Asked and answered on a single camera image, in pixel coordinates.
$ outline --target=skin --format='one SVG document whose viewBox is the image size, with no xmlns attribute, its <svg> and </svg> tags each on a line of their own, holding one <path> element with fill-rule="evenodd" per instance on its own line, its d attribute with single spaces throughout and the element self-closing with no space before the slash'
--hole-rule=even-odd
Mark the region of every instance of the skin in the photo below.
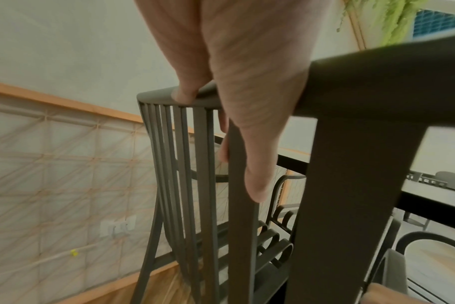
<svg viewBox="0 0 455 304">
<path fill-rule="evenodd" d="M 172 97 L 189 104 L 215 80 L 224 111 L 247 153 L 246 189 L 268 197 L 281 133 L 308 79 L 310 57 L 330 0 L 135 0 L 179 78 Z M 221 161 L 229 160 L 228 138 Z M 423 304 L 371 284 L 361 304 Z"/>
</svg>

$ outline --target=wall socket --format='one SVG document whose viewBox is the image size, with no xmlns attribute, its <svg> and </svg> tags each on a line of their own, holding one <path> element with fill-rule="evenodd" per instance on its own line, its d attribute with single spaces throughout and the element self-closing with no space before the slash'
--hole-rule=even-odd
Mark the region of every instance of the wall socket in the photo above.
<svg viewBox="0 0 455 304">
<path fill-rule="evenodd" d="M 114 221 L 104 220 L 101 221 L 99 228 L 99 236 L 115 236 L 120 233 L 127 233 L 128 231 L 134 230 L 136 227 L 136 215 L 131 215 L 126 220 Z"/>
</svg>

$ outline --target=blue grid panel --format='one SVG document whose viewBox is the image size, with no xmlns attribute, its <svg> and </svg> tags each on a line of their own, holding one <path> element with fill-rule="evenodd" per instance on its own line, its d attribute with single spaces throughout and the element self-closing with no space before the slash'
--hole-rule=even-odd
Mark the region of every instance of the blue grid panel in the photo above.
<svg viewBox="0 0 455 304">
<path fill-rule="evenodd" d="M 413 37 L 455 29 L 455 15 L 421 10 L 414 21 Z"/>
</svg>

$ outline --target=chair top rail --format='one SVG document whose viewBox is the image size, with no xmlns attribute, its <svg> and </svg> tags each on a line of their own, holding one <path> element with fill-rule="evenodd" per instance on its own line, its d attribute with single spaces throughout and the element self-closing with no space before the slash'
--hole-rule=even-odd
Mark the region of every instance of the chair top rail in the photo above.
<svg viewBox="0 0 455 304">
<path fill-rule="evenodd" d="M 137 99 L 186 106 L 172 90 Z M 189 107 L 221 108 L 216 86 L 202 88 Z M 314 61 L 294 115 L 455 126 L 455 36 Z"/>
</svg>

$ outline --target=hanging plant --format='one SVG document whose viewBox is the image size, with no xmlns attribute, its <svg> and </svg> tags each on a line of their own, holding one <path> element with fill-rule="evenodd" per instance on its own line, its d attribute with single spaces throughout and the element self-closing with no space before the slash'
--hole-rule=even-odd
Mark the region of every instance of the hanging plant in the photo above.
<svg viewBox="0 0 455 304">
<path fill-rule="evenodd" d="M 393 45 L 401 43 L 413 24 L 416 14 L 421 9 L 421 6 L 427 0 L 345 0 L 345 8 L 341 18 L 343 19 L 350 10 L 362 11 L 366 3 L 372 3 L 373 9 L 380 10 L 380 18 L 382 21 L 383 38 L 381 45 Z"/>
</svg>

